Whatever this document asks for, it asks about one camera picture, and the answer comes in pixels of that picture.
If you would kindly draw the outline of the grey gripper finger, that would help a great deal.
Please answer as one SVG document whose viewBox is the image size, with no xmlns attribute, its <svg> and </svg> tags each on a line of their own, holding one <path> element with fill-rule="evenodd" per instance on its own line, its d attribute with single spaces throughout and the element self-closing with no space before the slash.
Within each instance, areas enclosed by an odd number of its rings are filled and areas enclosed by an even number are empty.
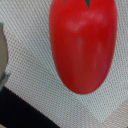
<svg viewBox="0 0 128 128">
<path fill-rule="evenodd" d="M 5 73 L 8 64 L 8 49 L 3 31 L 3 23 L 0 22 L 0 90 L 4 87 L 9 75 Z"/>
</svg>

